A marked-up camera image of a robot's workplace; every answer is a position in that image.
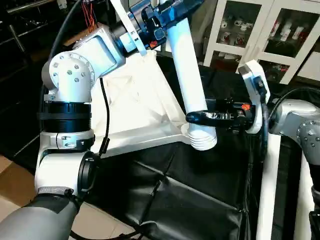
bottle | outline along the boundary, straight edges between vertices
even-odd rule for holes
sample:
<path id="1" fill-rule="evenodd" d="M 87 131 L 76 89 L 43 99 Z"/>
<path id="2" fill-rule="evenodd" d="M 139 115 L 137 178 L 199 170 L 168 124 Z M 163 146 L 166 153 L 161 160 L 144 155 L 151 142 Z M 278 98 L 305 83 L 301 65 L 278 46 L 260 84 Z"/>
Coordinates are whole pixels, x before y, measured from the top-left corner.
<path id="1" fill-rule="evenodd" d="M 272 31 L 270 33 L 270 37 L 274 37 L 276 35 L 279 26 L 280 26 L 280 21 L 276 21 L 273 25 Z"/>
<path id="2" fill-rule="evenodd" d="M 289 37 L 290 32 L 291 32 L 291 29 L 287 28 L 287 30 L 282 34 L 282 37 L 280 38 L 280 40 L 285 42 Z"/>
<path id="3" fill-rule="evenodd" d="M 293 40 L 297 40 L 298 37 L 299 37 L 299 35 L 300 35 L 300 33 L 301 33 L 303 30 L 304 30 L 304 27 L 303 27 L 303 26 L 298 26 L 298 27 L 296 28 L 293 36 L 292 36 L 292 39 L 293 39 Z"/>
<path id="4" fill-rule="evenodd" d="M 283 28 L 281 30 L 280 35 L 283 36 L 285 34 L 285 32 L 287 31 L 287 29 L 290 29 L 291 26 L 292 26 L 292 22 L 290 20 L 286 21 L 285 25 L 283 26 Z"/>

white cylinder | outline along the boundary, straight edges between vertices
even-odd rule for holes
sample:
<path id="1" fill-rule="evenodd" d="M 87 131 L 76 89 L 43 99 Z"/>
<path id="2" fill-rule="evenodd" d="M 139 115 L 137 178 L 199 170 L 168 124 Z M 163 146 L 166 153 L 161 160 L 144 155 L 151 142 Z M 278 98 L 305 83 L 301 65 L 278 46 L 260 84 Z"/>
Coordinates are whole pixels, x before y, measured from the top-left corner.
<path id="1" fill-rule="evenodd" d="M 293 240 L 310 240 L 309 213 L 315 209 L 311 187 L 313 186 L 309 164 L 302 153 L 298 201 L 295 214 Z"/>
<path id="2" fill-rule="evenodd" d="M 270 240 L 274 220 L 275 198 L 281 136 L 268 135 L 267 157 L 263 163 L 256 240 Z"/>
<path id="3" fill-rule="evenodd" d="M 188 19 L 167 31 L 186 113 L 208 110 Z M 217 144 L 214 127 L 190 124 L 191 145 L 200 151 Z"/>

white cabinet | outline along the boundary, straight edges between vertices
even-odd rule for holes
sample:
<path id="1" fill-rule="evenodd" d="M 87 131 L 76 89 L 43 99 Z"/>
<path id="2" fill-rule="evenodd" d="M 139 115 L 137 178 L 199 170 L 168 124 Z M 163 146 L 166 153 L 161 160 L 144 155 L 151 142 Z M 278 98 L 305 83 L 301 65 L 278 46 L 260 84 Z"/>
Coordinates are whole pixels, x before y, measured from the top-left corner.
<path id="1" fill-rule="evenodd" d="M 204 65 L 237 71 L 255 59 L 268 80 L 288 84 L 320 36 L 319 15 L 315 1 L 218 0 Z"/>
<path id="2" fill-rule="evenodd" d="M 258 60 L 267 75 L 288 84 L 320 36 L 319 14 L 318 2 L 275 0 L 249 59 Z"/>
<path id="3" fill-rule="evenodd" d="M 273 0 L 218 0 L 204 65 L 236 71 L 248 61 Z"/>

black tablecloth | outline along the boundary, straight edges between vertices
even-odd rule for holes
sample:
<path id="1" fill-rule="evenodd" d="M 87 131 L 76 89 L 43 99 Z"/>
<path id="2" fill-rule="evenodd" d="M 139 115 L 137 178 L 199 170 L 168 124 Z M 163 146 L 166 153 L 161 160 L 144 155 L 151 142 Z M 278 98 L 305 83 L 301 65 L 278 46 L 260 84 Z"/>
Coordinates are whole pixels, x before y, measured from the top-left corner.
<path id="1" fill-rule="evenodd" d="M 157 61 L 184 109 L 172 59 Z M 0 82 L 0 154 L 31 173 L 39 149 L 41 67 Z M 240 75 L 199 69 L 207 97 L 249 101 Z M 269 87 L 276 97 L 285 86 Z M 320 103 L 315 95 L 296 97 Z M 254 239 L 262 174 L 254 151 L 257 139 L 224 129 L 217 135 L 217 146 L 204 152 L 176 142 L 104 159 L 87 201 L 127 224 L 141 226 L 155 240 Z M 288 240 L 295 221 L 301 151 L 285 137 L 281 145 L 272 238 Z"/>

floor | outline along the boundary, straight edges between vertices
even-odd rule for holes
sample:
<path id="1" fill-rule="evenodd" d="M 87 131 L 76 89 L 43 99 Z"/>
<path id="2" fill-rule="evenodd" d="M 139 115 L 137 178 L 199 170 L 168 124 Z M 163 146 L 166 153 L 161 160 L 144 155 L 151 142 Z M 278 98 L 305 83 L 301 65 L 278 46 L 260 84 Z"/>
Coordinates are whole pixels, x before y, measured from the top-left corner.
<path id="1" fill-rule="evenodd" d="M 0 173 L 10 164 L 0 156 Z M 0 222 L 19 206 L 0 195 Z M 134 229 L 115 219 L 106 212 L 87 203 L 82 204 L 80 212 L 75 218 L 72 230 L 88 239 L 115 238 L 121 234 L 129 234 Z"/>

